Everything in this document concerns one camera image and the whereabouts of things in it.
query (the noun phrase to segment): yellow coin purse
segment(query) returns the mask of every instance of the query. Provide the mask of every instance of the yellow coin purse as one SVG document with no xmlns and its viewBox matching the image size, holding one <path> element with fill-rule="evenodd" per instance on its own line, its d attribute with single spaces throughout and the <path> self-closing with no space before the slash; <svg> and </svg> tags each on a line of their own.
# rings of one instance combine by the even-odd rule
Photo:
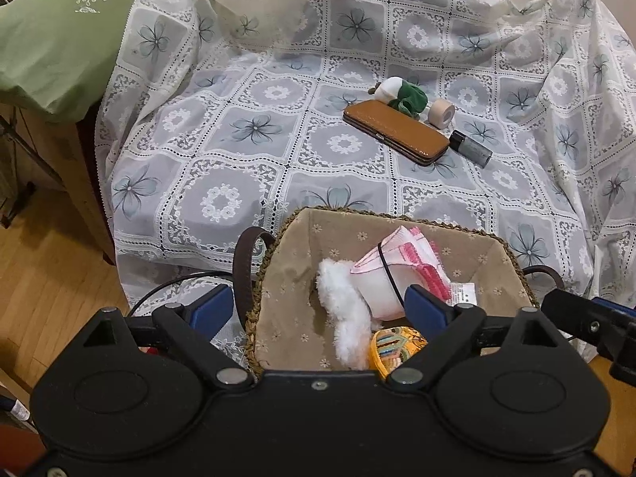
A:
<svg viewBox="0 0 636 477">
<path fill-rule="evenodd" d="M 427 341 L 419 331 L 408 326 L 379 330 L 371 338 L 369 346 L 371 369 L 377 369 L 384 379 L 426 345 Z"/>
</svg>

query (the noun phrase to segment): black bottle cap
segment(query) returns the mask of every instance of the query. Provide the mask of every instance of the black bottle cap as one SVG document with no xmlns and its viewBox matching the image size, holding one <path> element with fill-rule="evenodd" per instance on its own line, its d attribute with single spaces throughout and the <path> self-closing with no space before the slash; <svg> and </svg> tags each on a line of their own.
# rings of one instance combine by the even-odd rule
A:
<svg viewBox="0 0 636 477">
<path fill-rule="evenodd" d="M 450 135 L 450 138 L 448 139 L 448 141 L 450 142 L 450 145 L 449 145 L 450 148 L 457 152 L 457 150 L 459 149 L 459 146 L 462 144 L 462 142 L 465 139 L 466 139 L 466 135 L 464 135 L 463 133 L 460 133 L 457 130 L 453 131 Z"/>
</svg>

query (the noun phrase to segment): tape roll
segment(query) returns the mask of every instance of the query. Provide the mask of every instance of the tape roll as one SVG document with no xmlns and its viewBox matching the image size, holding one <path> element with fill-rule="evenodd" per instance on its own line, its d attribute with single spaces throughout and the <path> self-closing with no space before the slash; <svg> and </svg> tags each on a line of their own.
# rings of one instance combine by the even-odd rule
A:
<svg viewBox="0 0 636 477">
<path fill-rule="evenodd" d="M 448 100 L 438 98 L 429 109 L 429 123 L 437 129 L 445 129 L 455 116 L 455 106 Z"/>
</svg>

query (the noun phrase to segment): small bottle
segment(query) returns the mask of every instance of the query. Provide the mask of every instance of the small bottle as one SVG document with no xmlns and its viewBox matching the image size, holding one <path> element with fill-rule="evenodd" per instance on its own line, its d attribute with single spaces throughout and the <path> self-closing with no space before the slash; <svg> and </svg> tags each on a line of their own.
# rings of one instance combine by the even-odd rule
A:
<svg viewBox="0 0 636 477">
<path fill-rule="evenodd" d="M 450 148 L 484 168 L 491 159 L 492 151 L 459 131 L 453 131 L 449 138 Z"/>
</svg>

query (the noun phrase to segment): basket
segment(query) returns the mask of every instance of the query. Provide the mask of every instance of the basket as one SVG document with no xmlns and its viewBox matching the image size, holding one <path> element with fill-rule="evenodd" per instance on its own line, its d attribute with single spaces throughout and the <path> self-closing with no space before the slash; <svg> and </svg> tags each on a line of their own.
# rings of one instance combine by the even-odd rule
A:
<svg viewBox="0 0 636 477">
<path fill-rule="evenodd" d="M 324 258 L 357 261 L 397 227 L 418 227 L 434 241 L 453 281 L 474 282 L 478 304 L 488 315 L 512 317 L 537 306 L 508 244 L 495 235 L 449 224 L 391 217 L 368 211 L 302 208 L 278 237 L 250 227 L 237 242 L 233 263 L 237 312 L 246 328 L 246 355 L 252 370 L 344 370 L 335 355 L 333 326 L 318 301 L 316 271 Z M 250 262 L 258 239 L 267 251 L 252 291 Z"/>
</svg>

